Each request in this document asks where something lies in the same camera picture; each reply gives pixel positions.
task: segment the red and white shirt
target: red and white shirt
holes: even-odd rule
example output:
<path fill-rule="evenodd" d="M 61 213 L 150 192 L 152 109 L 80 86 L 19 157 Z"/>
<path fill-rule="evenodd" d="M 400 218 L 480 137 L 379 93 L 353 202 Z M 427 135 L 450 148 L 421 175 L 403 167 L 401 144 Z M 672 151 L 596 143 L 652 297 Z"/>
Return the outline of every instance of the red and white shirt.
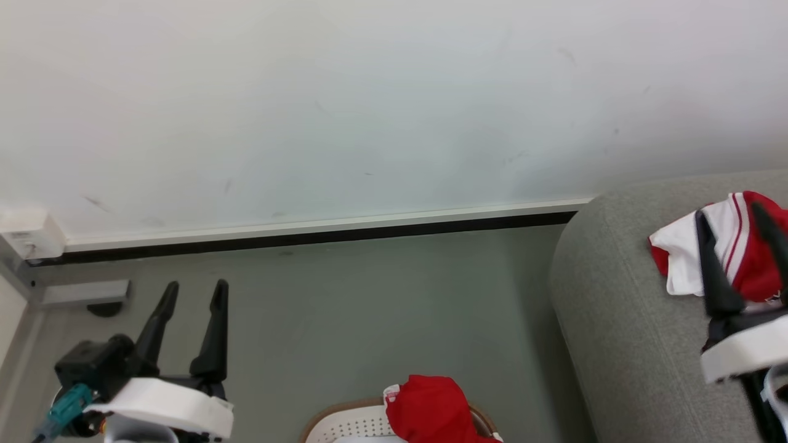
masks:
<path fill-rule="evenodd" d="M 717 238 L 717 257 L 728 281 L 748 302 L 748 309 L 775 303 L 782 289 L 769 246 L 758 234 L 749 209 L 753 202 L 761 203 L 780 229 L 788 233 L 788 210 L 757 192 L 736 192 L 703 208 Z M 703 296 L 694 213 L 653 233 L 649 243 L 657 267 L 667 276 L 667 293 Z"/>

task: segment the gray floor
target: gray floor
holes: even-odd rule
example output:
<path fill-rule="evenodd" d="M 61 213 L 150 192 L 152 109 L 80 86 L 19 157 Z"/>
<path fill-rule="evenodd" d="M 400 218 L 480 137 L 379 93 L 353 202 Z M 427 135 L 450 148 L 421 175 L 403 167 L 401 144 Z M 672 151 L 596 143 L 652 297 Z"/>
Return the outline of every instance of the gray floor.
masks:
<path fill-rule="evenodd" d="M 380 395 L 409 374 L 453 377 L 507 441 L 593 441 L 547 294 L 562 226 L 63 266 L 46 279 L 130 277 L 119 316 L 48 311 L 11 412 L 27 441 L 77 341 L 136 337 L 171 280 L 180 300 L 159 366 L 188 372 L 218 278 L 230 284 L 233 441 L 295 442 L 331 404 Z"/>

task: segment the baseboard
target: baseboard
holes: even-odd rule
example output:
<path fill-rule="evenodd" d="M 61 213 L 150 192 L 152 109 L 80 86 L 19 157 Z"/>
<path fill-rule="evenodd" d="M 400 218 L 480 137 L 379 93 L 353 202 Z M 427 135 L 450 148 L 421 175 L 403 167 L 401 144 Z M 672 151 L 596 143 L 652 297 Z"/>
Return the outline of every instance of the baseboard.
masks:
<path fill-rule="evenodd" d="M 47 266 L 392 236 L 554 225 L 568 222 L 571 216 L 590 200 L 569 199 L 276 225 L 69 239 L 62 257 L 31 264 Z"/>

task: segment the white plastic part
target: white plastic part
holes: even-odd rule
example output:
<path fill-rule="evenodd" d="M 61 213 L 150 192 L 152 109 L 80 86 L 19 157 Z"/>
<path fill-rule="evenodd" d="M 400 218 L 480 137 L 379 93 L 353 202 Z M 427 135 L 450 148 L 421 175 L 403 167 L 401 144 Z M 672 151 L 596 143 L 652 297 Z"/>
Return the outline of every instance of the white plastic part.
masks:
<path fill-rule="evenodd" d="M 764 378 L 764 390 L 760 393 L 763 401 L 768 401 L 772 411 L 777 415 L 782 425 L 783 433 L 788 435 L 788 404 L 777 397 L 777 390 L 786 384 L 788 378 L 788 366 L 780 365 L 772 367 Z"/>
<path fill-rule="evenodd" d="M 131 419 L 167 427 L 230 438 L 232 404 L 200 391 L 158 378 L 132 378 L 107 404 L 92 404 L 85 411 L 114 412 Z"/>
<path fill-rule="evenodd" d="M 788 315 L 736 333 L 701 354 L 707 383 L 788 363 Z"/>
<path fill-rule="evenodd" d="M 0 235 L 25 260 L 63 255 L 65 235 L 45 209 L 6 210 L 0 214 Z"/>
<path fill-rule="evenodd" d="M 128 300 L 129 280 L 94 281 L 72 285 L 49 285 L 44 290 L 41 307 L 64 307 L 78 304 L 114 303 Z"/>

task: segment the gray metal bracket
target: gray metal bracket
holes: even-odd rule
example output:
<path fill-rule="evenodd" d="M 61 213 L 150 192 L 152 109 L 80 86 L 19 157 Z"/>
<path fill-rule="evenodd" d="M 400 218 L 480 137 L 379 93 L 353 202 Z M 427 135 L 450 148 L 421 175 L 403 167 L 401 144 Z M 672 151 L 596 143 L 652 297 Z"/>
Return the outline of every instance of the gray metal bracket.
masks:
<path fill-rule="evenodd" d="M 92 281 L 71 285 L 47 285 L 38 279 L 38 270 L 28 265 L 0 237 L 0 276 L 4 277 L 35 307 L 88 306 L 102 317 L 111 317 L 128 301 L 129 280 Z"/>

